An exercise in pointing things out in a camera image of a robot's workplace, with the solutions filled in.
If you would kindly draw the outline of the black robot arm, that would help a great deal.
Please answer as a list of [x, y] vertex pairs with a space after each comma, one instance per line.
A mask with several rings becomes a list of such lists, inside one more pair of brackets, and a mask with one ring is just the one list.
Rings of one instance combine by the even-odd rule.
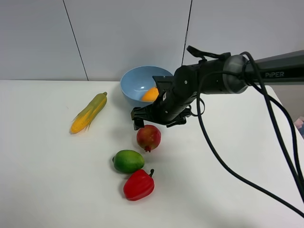
[[[254, 66], [243, 54], [213, 54], [195, 48], [194, 65], [179, 67], [173, 76], [153, 76], [159, 96], [146, 107], [135, 107], [131, 119], [135, 130], [152, 122], [166, 127], [183, 125], [192, 113], [188, 108], [198, 94], [240, 94], [250, 82], [258, 83]], [[302, 50], [255, 61], [266, 85], [296, 85], [304, 82]]]

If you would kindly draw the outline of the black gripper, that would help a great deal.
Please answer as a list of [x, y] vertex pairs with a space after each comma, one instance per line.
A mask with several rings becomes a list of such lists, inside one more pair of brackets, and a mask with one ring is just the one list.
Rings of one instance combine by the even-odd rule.
[[186, 124], [191, 116], [188, 106], [196, 98], [197, 91], [186, 84], [172, 85], [150, 105], [135, 107], [131, 111], [134, 130], [144, 128], [144, 121], [172, 127]]

